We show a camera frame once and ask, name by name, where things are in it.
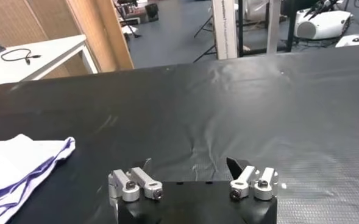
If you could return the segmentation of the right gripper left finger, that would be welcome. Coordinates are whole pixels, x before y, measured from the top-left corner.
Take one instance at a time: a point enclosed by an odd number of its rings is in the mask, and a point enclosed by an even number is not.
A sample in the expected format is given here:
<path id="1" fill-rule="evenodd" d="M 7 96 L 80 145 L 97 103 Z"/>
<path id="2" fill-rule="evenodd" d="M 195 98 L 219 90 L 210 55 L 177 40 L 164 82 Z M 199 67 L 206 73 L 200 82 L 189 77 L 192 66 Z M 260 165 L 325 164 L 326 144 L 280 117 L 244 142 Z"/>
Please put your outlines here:
<path id="1" fill-rule="evenodd" d="M 146 171 L 151 166 L 152 159 L 137 162 L 127 172 L 121 169 L 111 171 L 108 176 L 109 198 L 120 198 L 124 202 L 135 202 L 144 197 L 154 201 L 163 198 L 163 183 L 153 179 Z"/>

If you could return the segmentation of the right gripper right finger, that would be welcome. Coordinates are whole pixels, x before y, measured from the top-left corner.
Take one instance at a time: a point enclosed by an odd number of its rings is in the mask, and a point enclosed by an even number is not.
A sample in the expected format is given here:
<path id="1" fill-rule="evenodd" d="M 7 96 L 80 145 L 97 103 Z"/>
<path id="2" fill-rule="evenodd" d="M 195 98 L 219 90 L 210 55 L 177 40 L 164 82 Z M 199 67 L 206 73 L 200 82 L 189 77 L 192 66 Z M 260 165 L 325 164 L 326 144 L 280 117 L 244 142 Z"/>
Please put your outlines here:
<path id="1" fill-rule="evenodd" d="M 256 199 L 268 201 L 278 194 L 279 174 L 272 167 L 257 169 L 245 160 L 226 158 L 226 164 L 233 177 L 229 182 L 230 198 L 242 200 L 252 194 Z"/>

